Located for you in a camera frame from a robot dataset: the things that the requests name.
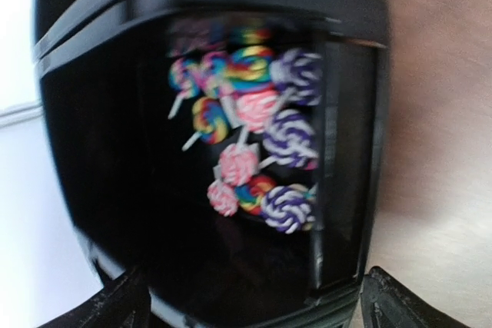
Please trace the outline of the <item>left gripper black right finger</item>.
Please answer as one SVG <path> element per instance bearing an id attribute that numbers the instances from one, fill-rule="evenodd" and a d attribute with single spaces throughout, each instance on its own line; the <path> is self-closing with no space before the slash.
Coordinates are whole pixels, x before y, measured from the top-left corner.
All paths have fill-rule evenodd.
<path id="1" fill-rule="evenodd" d="M 452 327 L 454 319 L 433 308 L 380 267 L 364 275 L 361 312 L 365 327 Z"/>

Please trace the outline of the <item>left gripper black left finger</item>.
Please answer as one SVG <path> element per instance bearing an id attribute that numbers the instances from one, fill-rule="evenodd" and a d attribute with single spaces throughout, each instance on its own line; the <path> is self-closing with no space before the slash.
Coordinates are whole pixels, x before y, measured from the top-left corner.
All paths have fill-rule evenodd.
<path id="1" fill-rule="evenodd" d="M 143 273 L 134 268 L 110 281 L 81 305 L 48 321 L 44 328 L 57 327 L 147 327 L 151 296 Z"/>

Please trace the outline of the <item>black three-compartment candy tray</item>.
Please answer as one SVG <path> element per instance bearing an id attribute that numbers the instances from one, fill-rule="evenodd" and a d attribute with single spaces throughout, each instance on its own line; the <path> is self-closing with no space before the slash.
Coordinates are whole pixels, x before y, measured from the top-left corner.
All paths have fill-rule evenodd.
<path id="1" fill-rule="evenodd" d="M 35 0 L 61 190 L 147 327 L 348 327 L 387 117 L 387 0 Z"/>

